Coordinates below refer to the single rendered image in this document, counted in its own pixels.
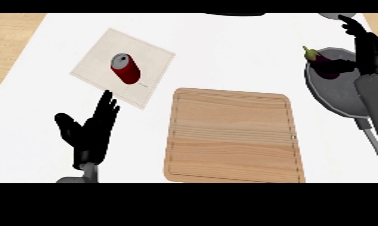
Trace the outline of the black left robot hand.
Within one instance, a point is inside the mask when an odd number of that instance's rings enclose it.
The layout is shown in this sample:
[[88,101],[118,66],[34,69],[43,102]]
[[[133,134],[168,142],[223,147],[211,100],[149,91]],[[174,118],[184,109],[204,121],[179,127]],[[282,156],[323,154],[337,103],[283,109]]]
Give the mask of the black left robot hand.
[[105,160],[118,111],[119,106],[112,98],[112,92],[106,90],[84,125],[80,125],[68,114],[55,115],[60,137],[74,148],[72,167],[77,170],[81,170],[87,163],[99,165]]

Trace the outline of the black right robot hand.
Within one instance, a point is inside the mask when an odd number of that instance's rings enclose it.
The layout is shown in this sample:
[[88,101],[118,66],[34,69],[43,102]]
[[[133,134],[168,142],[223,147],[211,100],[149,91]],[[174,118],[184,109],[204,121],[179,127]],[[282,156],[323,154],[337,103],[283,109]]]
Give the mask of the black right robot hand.
[[354,37],[356,65],[362,75],[378,74],[378,36],[368,32],[360,23],[350,17],[339,15],[344,22],[341,27]]

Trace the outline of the purple eggplant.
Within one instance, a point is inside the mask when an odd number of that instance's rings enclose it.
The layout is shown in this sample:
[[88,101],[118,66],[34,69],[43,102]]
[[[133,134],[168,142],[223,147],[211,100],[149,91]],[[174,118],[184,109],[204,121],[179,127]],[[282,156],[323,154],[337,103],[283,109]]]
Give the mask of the purple eggplant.
[[307,47],[303,47],[303,49],[310,68],[323,79],[335,79],[342,73],[354,71],[356,63],[353,61],[344,59],[331,60],[317,50]]

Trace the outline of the grey pan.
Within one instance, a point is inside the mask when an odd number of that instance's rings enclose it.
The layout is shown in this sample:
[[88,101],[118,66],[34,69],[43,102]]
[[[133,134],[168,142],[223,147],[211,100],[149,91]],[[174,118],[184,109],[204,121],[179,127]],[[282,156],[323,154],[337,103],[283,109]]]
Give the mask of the grey pan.
[[[356,56],[345,49],[325,48],[317,51],[331,60],[344,59],[356,63]],[[306,63],[306,85],[314,99],[335,114],[354,119],[378,154],[378,134],[354,87],[354,81],[360,76],[356,65],[353,72],[342,73],[335,79],[323,79]]]

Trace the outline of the wooden cutting board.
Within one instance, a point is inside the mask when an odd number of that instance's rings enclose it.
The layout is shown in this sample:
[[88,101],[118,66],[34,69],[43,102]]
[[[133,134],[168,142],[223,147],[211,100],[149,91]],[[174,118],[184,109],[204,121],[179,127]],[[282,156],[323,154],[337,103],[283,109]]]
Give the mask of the wooden cutting board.
[[177,182],[301,183],[304,171],[288,97],[177,89],[164,176]]

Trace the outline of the grey round object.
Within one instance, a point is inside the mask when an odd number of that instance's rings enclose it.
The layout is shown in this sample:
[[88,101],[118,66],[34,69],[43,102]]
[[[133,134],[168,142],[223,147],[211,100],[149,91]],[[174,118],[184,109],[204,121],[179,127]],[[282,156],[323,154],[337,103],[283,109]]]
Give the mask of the grey round object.
[[354,17],[356,13],[319,13],[322,17],[331,20],[339,20],[338,16],[342,15],[348,18]]

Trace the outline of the red can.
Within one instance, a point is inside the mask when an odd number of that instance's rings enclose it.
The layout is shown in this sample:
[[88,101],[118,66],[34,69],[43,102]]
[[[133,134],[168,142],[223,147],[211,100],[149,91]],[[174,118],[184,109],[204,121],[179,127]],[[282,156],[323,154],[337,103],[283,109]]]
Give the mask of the red can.
[[111,60],[111,70],[125,84],[134,84],[140,79],[140,69],[131,56],[118,53]]

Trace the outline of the beige placemat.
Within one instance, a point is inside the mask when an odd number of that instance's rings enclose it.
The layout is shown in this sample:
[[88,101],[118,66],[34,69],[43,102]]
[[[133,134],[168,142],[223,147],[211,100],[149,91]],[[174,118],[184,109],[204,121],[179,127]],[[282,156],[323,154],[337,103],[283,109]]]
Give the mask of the beige placemat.
[[[77,64],[71,74],[140,109],[145,108],[174,54],[109,28]],[[140,78],[125,83],[119,66],[130,62],[139,68]]]

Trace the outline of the dark flat object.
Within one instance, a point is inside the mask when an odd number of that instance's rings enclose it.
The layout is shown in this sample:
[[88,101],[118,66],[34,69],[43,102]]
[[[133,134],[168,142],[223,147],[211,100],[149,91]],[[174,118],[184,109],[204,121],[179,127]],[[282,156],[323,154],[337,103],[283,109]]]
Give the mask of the dark flat object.
[[257,17],[263,16],[266,13],[205,13],[208,15],[217,15],[224,17]]

